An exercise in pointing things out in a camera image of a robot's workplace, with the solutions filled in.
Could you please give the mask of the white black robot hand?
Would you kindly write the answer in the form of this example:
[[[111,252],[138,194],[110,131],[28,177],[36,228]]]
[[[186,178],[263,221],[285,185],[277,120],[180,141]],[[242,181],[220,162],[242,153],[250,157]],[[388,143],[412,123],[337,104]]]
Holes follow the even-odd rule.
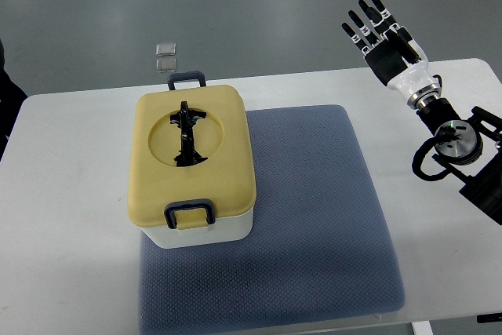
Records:
[[[442,79],[428,71],[428,58],[381,0],[358,5],[371,23],[367,26],[353,10],[348,12],[355,27],[342,23],[342,29],[363,55],[378,80],[397,91],[413,110],[420,110],[440,98]]]

